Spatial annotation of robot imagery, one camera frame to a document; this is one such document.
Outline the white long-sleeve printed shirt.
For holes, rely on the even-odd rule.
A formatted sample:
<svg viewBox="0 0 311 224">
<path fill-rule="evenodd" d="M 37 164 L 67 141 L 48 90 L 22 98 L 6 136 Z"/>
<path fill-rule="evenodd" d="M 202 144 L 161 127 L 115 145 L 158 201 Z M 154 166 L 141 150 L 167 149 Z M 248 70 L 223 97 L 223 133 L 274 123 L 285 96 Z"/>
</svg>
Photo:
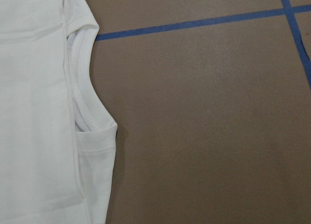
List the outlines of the white long-sleeve printed shirt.
<svg viewBox="0 0 311 224">
<path fill-rule="evenodd" d="M 0 221 L 104 224 L 117 123 L 89 67 L 85 0 L 0 0 Z"/>
</svg>

